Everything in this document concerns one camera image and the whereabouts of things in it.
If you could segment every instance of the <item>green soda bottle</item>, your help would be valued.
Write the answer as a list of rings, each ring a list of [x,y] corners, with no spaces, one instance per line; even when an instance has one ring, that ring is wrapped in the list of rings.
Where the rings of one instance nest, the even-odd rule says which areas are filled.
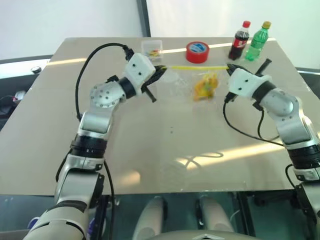
[[[259,57],[260,52],[268,39],[268,29],[270,28],[270,25],[271,22],[265,21],[262,28],[255,33],[251,41],[251,45],[246,52],[245,59],[253,61]]]

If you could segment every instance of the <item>green bottle cap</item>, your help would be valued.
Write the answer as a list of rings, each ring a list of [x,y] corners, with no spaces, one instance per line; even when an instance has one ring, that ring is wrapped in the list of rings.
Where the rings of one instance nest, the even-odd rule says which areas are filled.
[[[271,26],[271,22],[269,22],[269,21],[265,21],[265,22],[262,24],[262,27],[263,27],[264,29],[269,29],[270,26]]]

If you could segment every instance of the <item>red tape roll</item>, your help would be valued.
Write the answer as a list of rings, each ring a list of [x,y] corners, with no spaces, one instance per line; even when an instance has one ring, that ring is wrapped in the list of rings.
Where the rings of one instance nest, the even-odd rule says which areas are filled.
[[[209,55],[208,44],[202,41],[193,41],[186,46],[186,59],[194,64],[201,64],[207,61]]]

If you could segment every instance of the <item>plastic box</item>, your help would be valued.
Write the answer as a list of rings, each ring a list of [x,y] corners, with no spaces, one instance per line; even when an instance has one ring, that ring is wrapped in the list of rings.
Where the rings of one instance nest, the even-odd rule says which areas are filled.
[[[151,61],[161,60],[163,58],[162,51],[162,40],[145,40],[141,42],[141,53]]]

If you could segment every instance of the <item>coca-cola bottle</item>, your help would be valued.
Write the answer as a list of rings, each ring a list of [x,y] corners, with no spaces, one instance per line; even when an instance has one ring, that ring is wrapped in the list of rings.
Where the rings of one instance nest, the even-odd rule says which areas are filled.
[[[249,39],[250,21],[244,21],[242,28],[239,29],[234,36],[232,47],[229,52],[229,59],[236,60],[241,57],[241,54]]]

